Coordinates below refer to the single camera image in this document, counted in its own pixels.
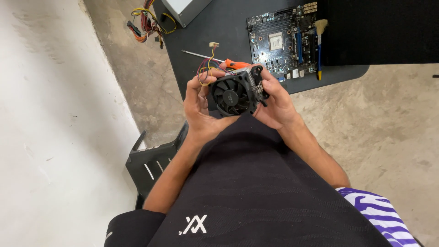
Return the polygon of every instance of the brush bristles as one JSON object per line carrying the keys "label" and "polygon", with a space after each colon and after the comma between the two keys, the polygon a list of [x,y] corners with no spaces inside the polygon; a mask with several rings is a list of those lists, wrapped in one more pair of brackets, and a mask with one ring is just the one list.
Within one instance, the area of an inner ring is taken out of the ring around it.
{"label": "brush bristles", "polygon": [[328,25],[328,20],[326,19],[316,21],[315,26],[317,29],[317,35],[322,35],[327,25]]}

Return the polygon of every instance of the person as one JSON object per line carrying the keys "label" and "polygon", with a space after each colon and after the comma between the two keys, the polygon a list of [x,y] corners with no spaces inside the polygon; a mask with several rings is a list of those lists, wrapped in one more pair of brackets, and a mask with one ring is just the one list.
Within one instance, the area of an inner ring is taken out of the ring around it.
{"label": "person", "polygon": [[[223,76],[213,69],[202,83]],[[186,139],[143,209],[111,220],[105,247],[418,246],[389,200],[352,189],[287,91],[262,77],[267,107],[219,119],[208,87],[187,83]]]}

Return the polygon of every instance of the cooling fan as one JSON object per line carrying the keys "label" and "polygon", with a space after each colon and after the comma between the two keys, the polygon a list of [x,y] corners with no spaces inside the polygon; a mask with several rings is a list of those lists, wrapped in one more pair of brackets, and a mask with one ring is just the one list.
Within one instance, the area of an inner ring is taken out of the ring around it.
{"label": "cooling fan", "polygon": [[257,105],[267,106],[269,95],[263,90],[262,66],[244,68],[234,75],[219,78],[209,85],[209,91],[222,116],[253,114]]}

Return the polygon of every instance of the white wall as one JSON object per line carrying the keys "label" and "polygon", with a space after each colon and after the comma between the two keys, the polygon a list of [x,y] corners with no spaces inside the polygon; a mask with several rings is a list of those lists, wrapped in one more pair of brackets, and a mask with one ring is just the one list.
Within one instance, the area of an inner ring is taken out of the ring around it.
{"label": "white wall", "polygon": [[139,136],[76,0],[0,2],[0,246],[102,246]]}

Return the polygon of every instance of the colorful wires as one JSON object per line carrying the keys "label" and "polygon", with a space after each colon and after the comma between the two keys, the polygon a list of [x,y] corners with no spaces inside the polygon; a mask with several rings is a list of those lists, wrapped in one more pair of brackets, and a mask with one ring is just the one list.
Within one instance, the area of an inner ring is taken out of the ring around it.
{"label": "colorful wires", "polygon": [[[220,67],[220,63],[218,63],[216,60],[212,60],[212,58],[215,56],[215,49],[216,49],[217,46],[218,45],[214,45],[213,48],[212,48],[212,57],[204,59],[203,62],[200,64],[200,67],[197,70],[197,78],[198,78],[198,81],[200,82],[200,84],[202,86],[207,86],[207,85],[209,85],[212,82],[212,81],[209,81],[208,83],[202,83],[201,82],[200,76],[205,71],[207,71],[207,73],[206,73],[206,77],[203,80],[207,79],[207,76],[209,76],[209,70],[211,70],[211,69],[222,70],[226,74],[230,74],[230,75],[236,74],[234,72],[234,70],[231,70],[231,71],[225,70],[225,69]],[[214,62],[213,65],[215,65],[215,67],[210,66],[210,62]]]}
{"label": "colorful wires", "polygon": [[154,34],[156,32],[158,35],[156,37],[156,40],[158,42],[160,42],[160,48],[163,49],[163,34],[169,34],[169,33],[174,32],[177,29],[177,23],[175,22],[174,18],[172,18],[172,16],[164,13],[163,15],[168,17],[169,19],[171,19],[172,22],[174,22],[175,26],[174,26],[174,29],[172,29],[171,31],[167,31],[166,29],[161,27],[158,24],[158,21],[157,21],[157,18],[155,17],[155,15],[149,10],[149,8],[151,7],[151,5],[154,1],[155,0],[145,0],[142,8],[135,8],[131,12],[131,16],[134,16],[134,19],[137,16],[140,16],[140,26],[141,26],[142,31],[144,33],[141,33],[139,31],[139,29],[131,21],[128,21],[126,25],[133,32],[136,40],[138,42],[141,42],[141,43],[145,42],[148,37],[150,37],[152,34]]}

